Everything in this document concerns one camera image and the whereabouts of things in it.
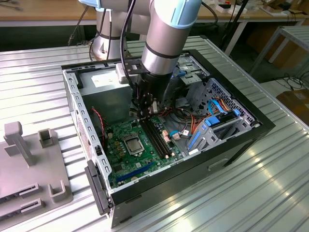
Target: colorful wires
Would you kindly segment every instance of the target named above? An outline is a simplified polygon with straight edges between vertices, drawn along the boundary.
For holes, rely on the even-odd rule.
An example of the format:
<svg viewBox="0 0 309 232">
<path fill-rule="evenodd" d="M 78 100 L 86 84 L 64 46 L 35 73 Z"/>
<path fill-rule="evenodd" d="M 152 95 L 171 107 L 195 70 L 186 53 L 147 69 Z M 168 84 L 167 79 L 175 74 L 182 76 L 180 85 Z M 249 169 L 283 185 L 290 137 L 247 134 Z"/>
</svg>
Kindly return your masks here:
<svg viewBox="0 0 309 232">
<path fill-rule="evenodd" d="M 93 112 L 95 112 L 98 115 L 98 118 L 100 119 L 101 127 L 102 127 L 102 146 L 104 146 L 104 124 L 103 124 L 102 117 L 101 117 L 100 113 L 98 111 L 96 111 L 95 108 L 91 108 L 91 109 L 93 110 Z"/>
</svg>

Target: aluminum table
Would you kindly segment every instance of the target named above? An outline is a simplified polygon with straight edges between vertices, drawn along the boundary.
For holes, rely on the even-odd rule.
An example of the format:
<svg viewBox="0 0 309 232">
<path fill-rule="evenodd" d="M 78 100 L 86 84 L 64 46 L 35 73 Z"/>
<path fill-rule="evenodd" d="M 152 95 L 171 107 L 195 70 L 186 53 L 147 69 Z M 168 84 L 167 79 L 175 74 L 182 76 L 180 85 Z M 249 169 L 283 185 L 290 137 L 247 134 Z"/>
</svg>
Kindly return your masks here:
<svg viewBox="0 0 309 232">
<path fill-rule="evenodd" d="M 282 51 L 282 49 L 287 45 L 289 41 L 294 42 L 298 46 L 305 49 L 307 52 L 309 52 L 309 26 L 293 26 L 293 27 L 278 27 L 277 30 L 274 32 L 268 43 L 265 45 L 259 56 L 256 58 L 251 70 L 250 75 L 254 73 L 254 71 L 257 69 L 267 52 L 270 50 L 270 48 L 273 46 L 273 44 L 276 42 L 278 37 L 280 35 L 283 35 L 285 37 L 284 41 L 280 44 L 279 48 L 276 50 L 276 52 L 273 54 L 271 59 L 269 60 L 270 63 L 272 63 L 275 58 L 278 56 L 278 54 Z M 299 70 L 298 74 L 301 74 L 306 67 L 309 65 L 309 63 L 306 63 L 303 65 L 303 67 Z"/>
<path fill-rule="evenodd" d="M 141 55 L 144 43 L 128 47 Z M 0 53 L 0 125 L 19 120 L 24 134 L 55 129 L 74 195 L 71 203 L 7 231 L 308 231 L 308 126 L 209 40 L 189 37 L 185 49 L 199 50 L 276 127 L 237 162 L 113 230 L 107 217 L 98 214 L 84 173 L 86 160 L 60 68 L 89 61 L 88 47 Z"/>
</svg>

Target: label sticker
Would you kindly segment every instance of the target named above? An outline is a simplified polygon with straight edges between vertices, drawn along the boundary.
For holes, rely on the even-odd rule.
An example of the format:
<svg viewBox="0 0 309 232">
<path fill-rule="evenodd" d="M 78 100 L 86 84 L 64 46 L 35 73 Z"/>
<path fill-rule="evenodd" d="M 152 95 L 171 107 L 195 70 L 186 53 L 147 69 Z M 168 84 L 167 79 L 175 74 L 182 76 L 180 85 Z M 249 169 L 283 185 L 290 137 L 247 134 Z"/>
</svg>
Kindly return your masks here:
<svg viewBox="0 0 309 232">
<path fill-rule="evenodd" d="M 302 93 L 295 93 L 295 96 L 297 96 L 297 98 L 300 100 L 306 99 L 306 96 Z"/>
<path fill-rule="evenodd" d="M 116 71 L 100 75 L 94 75 L 91 79 L 95 87 L 119 85 L 118 75 Z"/>
</svg>

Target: cpu socket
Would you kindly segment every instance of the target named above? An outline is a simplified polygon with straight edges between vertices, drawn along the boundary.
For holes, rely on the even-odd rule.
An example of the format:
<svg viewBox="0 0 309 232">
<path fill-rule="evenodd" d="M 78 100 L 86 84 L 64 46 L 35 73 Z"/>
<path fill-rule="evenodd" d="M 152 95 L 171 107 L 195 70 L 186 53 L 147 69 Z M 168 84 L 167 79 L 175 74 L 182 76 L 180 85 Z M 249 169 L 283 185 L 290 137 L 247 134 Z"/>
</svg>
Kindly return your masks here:
<svg viewBox="0 0 309 232">
<path fill-rule="evenodd" d="M 137 134 L 132 134 L 125 137 L 124 142 L 130 155 L 137 156 L 140 152 L 145 150 Z"/>
</svg>

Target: workbench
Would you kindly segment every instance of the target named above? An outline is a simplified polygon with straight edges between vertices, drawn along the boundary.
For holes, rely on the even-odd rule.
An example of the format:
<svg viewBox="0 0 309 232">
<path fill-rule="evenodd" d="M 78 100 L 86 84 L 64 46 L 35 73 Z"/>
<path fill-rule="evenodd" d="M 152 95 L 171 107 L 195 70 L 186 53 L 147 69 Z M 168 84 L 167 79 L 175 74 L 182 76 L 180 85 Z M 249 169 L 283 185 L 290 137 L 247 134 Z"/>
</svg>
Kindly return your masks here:
<svg viewBox="0 0 309 232">
<path fill-rule="evenodd" d="M 140 56 L 143 42 L 130 42 Z M 51 128 L 74 195 L 71 203 L 16 225 L 21 231 L 111 231 L 100 216 L 84 172 L 86 160 L 70 116 L 61 65 L 88 62 L 87 46 L 0 53 L 0 125 L 19 120 L 24 134 Z M 197 49 L 276 127 L 235 163 L 113 229 L 137 231 L 304 231 L 309 228 L 309 128 L 213 43 Z"/>
<path fill-rule="evenodd" d="M 19 7 L 23 8 L 23 11 L 0 7 L 0 27 L 76 25 L 85 9 L 85 5 L 79 3 L 78 0 L 20 0 Z M 214 11 L 218 15 L 219 23 L 228 22 L 230 20 L 231 14 Z M 238 20 L 240 23 L 225 53 L 230 55 L 237 40 L 249 22 L 295 21 L 296 25 L 300 26 L 306 18 L 308 18 L 308 15 L 303 14 L 296 14 L 294 18 L 292 15 L 271 16 L 261 9 L 255 12 L 248 11 L 246 14 L 240 16 Z M 214 18 L 212 13 L 207 8 L 201 6 L 198 12 L 197 22 L 212 23 L 213 21 Z M 96 11 L 93 7 L 89 7 L 80 25 L 96 25 L 96 23 Z"/>
</svg>

